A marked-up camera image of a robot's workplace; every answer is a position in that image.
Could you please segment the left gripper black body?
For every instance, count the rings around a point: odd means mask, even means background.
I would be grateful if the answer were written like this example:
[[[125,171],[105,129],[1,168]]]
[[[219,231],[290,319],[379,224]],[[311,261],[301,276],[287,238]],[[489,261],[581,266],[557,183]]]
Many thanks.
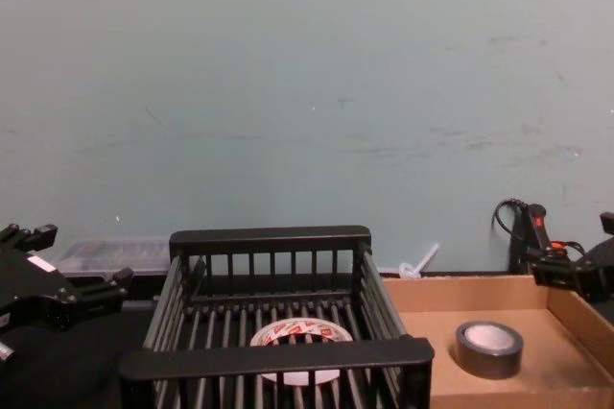
[[[69,280],[37,255],[1,246],[1,331],[22,325],[66,327],[79,312]]]

